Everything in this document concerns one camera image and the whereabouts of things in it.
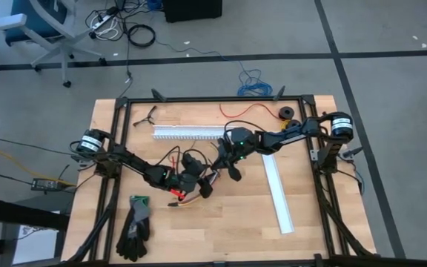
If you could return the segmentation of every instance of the white heat sink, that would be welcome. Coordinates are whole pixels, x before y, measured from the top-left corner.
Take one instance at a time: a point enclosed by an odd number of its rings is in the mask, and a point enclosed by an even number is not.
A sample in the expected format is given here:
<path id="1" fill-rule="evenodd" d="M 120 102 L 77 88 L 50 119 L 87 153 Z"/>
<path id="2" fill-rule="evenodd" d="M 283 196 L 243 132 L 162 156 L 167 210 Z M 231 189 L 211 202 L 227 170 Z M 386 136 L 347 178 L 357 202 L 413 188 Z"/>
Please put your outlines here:
<path id="1" fill-rule="evenodd" d="M 154 125 L 153 138 L 216 140 L 223 137 L 223 131 L 224 127 L 217 125 Z"/>

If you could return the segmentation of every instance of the desk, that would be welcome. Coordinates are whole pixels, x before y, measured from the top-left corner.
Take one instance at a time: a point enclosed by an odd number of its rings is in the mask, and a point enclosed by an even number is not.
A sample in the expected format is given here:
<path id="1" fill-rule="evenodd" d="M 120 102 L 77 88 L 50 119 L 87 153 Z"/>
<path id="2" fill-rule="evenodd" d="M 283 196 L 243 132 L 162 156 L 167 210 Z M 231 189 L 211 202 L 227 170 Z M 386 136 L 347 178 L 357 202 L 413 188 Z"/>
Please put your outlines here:
<path id="1" fill-rule="evenodd" d="M 332 96 L 315 96 L 315 102 L 318 113 L 336 110 Z M 252 103 L 255 102 L 223 102 L 222 109 L 227 114 L 238 114 Z M 300 121 L 298 101 L 262 104 L 273 111 L 278 111 L 285 105 L 291 106 L 296 111 L 294 118 Z M 126 146 L 128 150 L 153 164 L 173 146 L 179 145 L 184 151 L 193 144 L 192 140 L 155 140 L 151 137 L 153 128 L 149 123 L 136 128 L 132 126 L 133 122 L 146 117 L 154 105 L 158 107 L 153 115 L 158 125 L 224 125 L 231 120 L 220 113 L 218 102 L 133 104 Z M 109 132 L 113 106 L 112 99 L 97 100 L 90 126 Z M 124 112 L 117 125 L 117 142 L 121 138 L 123 114 Z M 240 119 L 256 123 L 267 131 L 279 131 L 281 123 L 260 106 L 253 107 Z M 201 150 L 212 160 L 216 158 L 216 150 L 209 141 L 197 141 L 194 148 Z M 146 243 L 148 254 L 138 263 L 303 260 L 311 259 L 316 253 L 327 257 L 305 140 L 285 146 L 274 156 L 295 227 L 294 233 L 281 235 L 279 232 L 259 154 L 251 154 L 238 163 L 237 167 L 243 175 L 240 182 L 233 181 L 226 170 L 222 171 L 221 179 L 214 184 L 210 198 L 183 208 L 168 208 L 167 204 L 173 201 L 171 194 L 151 188 L 138 174 L 125 168 L 122 172 L 110 263 L 131 263 L 117 255 L 114 247 L 128 213 L 128 197 L 134 194 L 150 196 L 152 210 L 151 237 Z M 353 168 L 345 162 L 339 162 L 338 168 L 353 173 Z M 79 183 L 92 173 L 93 169 L 80 173 Z M 374 244 L 357 182 L 343 174 L 334 174 L 333 178 L 344 223 L 363 246 L 373 252 Z M 93 178 L 77 191 L 62 253 L 63 260 L 76 252 L 90 232 L 100 186 L 101 180 Z M 99 258 L 102 257 L 105 235 L 106 227 L 100 234 Z M 337 251 L 337 234 L 333 238 Z"/>

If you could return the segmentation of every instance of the glove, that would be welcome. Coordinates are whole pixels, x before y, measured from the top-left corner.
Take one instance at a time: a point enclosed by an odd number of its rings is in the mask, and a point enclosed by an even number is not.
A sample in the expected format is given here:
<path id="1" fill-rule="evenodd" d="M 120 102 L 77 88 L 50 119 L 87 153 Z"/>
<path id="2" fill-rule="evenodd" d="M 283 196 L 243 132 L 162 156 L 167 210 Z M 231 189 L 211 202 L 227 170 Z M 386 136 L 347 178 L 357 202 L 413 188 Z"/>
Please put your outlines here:
<path id="1" fill-rule="evenodd" d="M 132 196 L 130 198 L 130 211 L 126 216 L 122 233 L 116 244 L 116 253 L 136 262 L 138 258 L 147 254 L 144 241 L 148 241 L 149 230 L 149 198 Z"/>

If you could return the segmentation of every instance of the power adapter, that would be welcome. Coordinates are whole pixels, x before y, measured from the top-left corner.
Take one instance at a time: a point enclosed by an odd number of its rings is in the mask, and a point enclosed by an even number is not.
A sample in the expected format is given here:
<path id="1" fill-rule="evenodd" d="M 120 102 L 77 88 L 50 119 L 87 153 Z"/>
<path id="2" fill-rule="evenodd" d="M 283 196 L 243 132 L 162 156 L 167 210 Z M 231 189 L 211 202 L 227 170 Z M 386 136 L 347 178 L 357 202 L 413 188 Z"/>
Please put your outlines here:
<path id="1" fill-rule="evenodd" d="M 32 191 L 45 191 L 45 192 L 57 192 L 66 189 L 68 185 L 61 182 L 48 180 L 44 178 L 34 178 L 30 190 Z"/>

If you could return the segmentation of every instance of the blue cable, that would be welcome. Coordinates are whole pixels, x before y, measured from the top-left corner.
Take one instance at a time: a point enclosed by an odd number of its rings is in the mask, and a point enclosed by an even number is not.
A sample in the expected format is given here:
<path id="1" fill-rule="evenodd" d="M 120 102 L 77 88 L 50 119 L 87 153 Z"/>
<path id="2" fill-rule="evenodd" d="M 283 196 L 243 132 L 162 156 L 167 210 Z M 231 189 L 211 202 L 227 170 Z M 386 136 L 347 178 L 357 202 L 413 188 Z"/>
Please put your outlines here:
<path id="1" fill-rule="evenodd" d="M 240 64 L 240 67 L 242 68 L 242 72 L 240 72 L 240 74 L 238 75 L 238 80 L 240 81 L 242 86 L 240 86 L 240 88 L 238 88 L 238 91 L 236 92 L 239 96 L 246 96 L 246 95 L 270 96 L 271 93 L 273 92 L 273 88 L 271 87 L 271 85 L 269 85 L 268 83 L 266 83 L 260 79 L 261 74 L 262 74 L 261 70 L 259 70 L 259 69 L 246 70 L 241 61 L 226 59 L 221 53 L 219 53 L 217 51 L 202 52 L 202 51 L 197 50 L 196 48 L 193 48 L 193 47 L 187 47 L 183 50 L 177 50 L 172 45 L 162 43 L 162 42 L 158 41 L 157 39 L 156 39 L 156 43 L 158 43 L 160 45 L 167 46 L 171 50 L 174 50 L 178 53 L 183 53 L 183 52 L 186 52 L 189 50 L 194 50 L 197 53 L 200 53 L 202 55 L 208 55 L 208 54 L 212 54 L 212 53 L 219 55 L 226 62 L 238 62 Z"/>

